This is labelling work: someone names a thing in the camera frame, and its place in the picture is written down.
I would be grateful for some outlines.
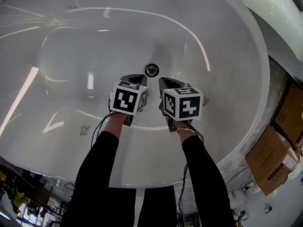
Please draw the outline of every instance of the black sleeve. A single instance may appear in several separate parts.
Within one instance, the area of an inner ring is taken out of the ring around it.
[[[198,136],[192,136],[183,142],[182,148],[202,226],[236,226],[225,182],[203,142]]]
[[[98,216],[93,215],[100,211],[102,202],[96,197],[106,194],[118,144],[115,135],[101,132],[79,169],[73,196],[62,218],[62,227],[87,226],[98,219]]]

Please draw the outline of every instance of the person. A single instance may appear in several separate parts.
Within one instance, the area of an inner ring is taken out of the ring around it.
[[[111,116],[84,159],[61,226],[134,225],[135,189],[109,188],[109,179],[127,115]],[[224,180],[203,142],[185,122],[176,122],[203,227],[236,226]],[[138,226],[176,227],[173,186],[146,189]]]

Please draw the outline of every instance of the person's left arm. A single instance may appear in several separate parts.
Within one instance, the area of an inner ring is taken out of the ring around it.
[[[106,194],[119,144],[122,125],[127,115],[118,113],[111,116],[105,129],[85,157],[76,178],[75,189],[68,210],[62,218],[61,226],[79,223],[77,215],[83,213],[83,207],[94,209],[100,204],[92,195]]]

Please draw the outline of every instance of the green object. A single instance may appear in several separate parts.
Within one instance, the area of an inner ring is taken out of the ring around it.
[[[235,191],[234,190],[232,190],[232,197],[234,198],[234,199],[236,199],[237,197],[236,197],[236,193],[235,193]]]

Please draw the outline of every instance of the person's arm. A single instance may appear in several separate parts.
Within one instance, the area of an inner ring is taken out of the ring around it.
[[[102,199],[106,195],[122,125],[126,117],[127,115],[122,113],[111,116],[105,129],[85,157],[77,174],[73,196],[62,218],[62,227],[79,224],[82,220],[87,224],[96,218],[89,215],[92,214],[91,211],[97,211],[102,202],[94,196],[101,194],[100,199]]]
[[[189,128],[176,122],[177,128]],[[193,132],[178,131],[185,153],[201,223],[208,226],[236,226],[225,182],[203,142]]]

